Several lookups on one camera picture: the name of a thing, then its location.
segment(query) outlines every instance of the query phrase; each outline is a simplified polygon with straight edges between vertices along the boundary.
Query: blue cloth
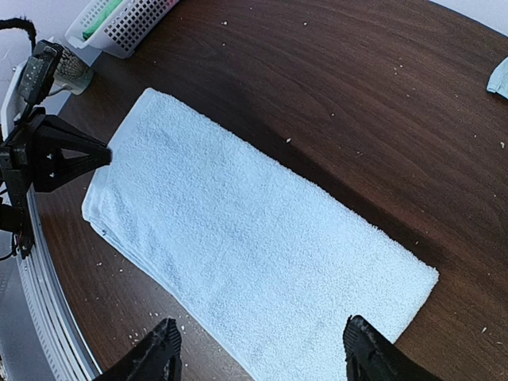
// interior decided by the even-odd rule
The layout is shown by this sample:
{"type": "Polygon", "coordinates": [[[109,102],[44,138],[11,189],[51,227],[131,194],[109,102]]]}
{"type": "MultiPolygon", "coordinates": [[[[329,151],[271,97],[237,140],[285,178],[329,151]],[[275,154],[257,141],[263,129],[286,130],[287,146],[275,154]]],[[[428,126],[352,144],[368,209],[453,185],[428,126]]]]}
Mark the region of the blue cloth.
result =
{"type": "Polygon", "coordinates": [[[508,58],[502,61],[492,72],[487,90],[508,98],[508,58]]]}
{"type": "Polygon", "coordinates": [[[345,380],[347,318],[362,314],[394,341],[437,281],[321,188],[173,97],[146,90],[110,147],[84,218],[254,379],[345,380]]]}

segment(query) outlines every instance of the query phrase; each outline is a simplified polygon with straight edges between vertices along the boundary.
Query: table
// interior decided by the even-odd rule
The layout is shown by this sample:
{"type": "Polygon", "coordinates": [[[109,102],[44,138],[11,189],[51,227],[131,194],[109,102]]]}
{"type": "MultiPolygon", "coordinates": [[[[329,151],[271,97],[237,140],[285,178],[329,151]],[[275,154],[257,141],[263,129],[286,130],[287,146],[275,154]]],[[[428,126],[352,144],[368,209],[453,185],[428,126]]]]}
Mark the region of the table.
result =
{"type": "MultiPolygon", "coordinates": [[[[108,141],[146,87],[174,95],[439,270],[401,350],[443,379],[501,380],[508,102],[485,86],[506,55],[505,37],[420,0],[182,2],[131,59],[102,54],[90,88],[60,115],[108,141]]],[[[99,363],[114,364],[170,315],[185,326],[184,379],[248,379],[83,221],[89,182],[38,201],[60,282],[99,363]]]]}

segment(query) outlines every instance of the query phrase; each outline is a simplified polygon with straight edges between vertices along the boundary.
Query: wood grain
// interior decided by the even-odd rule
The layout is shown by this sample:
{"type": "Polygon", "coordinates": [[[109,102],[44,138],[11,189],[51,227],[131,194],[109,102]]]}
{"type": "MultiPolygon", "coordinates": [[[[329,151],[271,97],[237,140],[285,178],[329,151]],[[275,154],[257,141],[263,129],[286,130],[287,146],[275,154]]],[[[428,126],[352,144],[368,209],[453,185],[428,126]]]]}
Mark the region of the wood grain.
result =
{"type": "MultiPolygon", "coordinates": [[[[109,140],[144,88],[174,95],[439,270],[398,341],[406,354],[443,379],[501,380],[508,102],[485,86],[506,54],[505,37],[418,0],[182,2],[133,58],[101,55],[90,88],[61,116],[109,140]]],[[[60,280],[100,364],[171,315],[187,327],[184,379],[248,378],[82,220],[89,182],[39,201],[60,280]]]]}

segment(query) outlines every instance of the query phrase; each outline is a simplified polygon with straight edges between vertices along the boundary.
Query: black cable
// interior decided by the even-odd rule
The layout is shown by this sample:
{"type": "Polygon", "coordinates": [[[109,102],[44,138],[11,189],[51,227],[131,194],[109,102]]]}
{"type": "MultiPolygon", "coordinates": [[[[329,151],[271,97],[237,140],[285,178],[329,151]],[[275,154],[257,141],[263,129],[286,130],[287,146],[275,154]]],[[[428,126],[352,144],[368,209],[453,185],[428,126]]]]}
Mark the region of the black cable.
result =
{"type": "Polygon", "coordinates": [[[14,256],[14,254],[16,254],[16,249],[17,249],[16,234],[13,233],[13,235],[11,237],[11,242],[10,242],[10,253],[8,255],[0,258],[0,262],[2,262],[3,260],[8,260],[11,256],[14,256]]]}
{"type": "Polygon", "coordinates": [[[30,20],[20,17],[10,18],[9,20],[0,20],[0,30],[2,29],[22,29],[27,32],[33,52],[33,49],[35,49],[35,37],[37,32],[35,30],[35,25],[30,20]]]}

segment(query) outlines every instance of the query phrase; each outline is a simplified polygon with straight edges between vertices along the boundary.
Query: laundry basket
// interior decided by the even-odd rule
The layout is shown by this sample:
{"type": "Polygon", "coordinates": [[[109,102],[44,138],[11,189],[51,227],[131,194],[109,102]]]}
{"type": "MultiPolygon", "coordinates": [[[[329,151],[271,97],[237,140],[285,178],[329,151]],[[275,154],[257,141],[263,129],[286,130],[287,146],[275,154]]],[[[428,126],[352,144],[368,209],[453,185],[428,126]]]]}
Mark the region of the laundry basket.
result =
{"type": "Polygon", "coordinates": [[[75,48],[87,45],[118,58],[128,58],[152,28],[178,0],[123,0],[88,38],[83,32],[114,0],[92,0],[65,33],[75,48]]]}

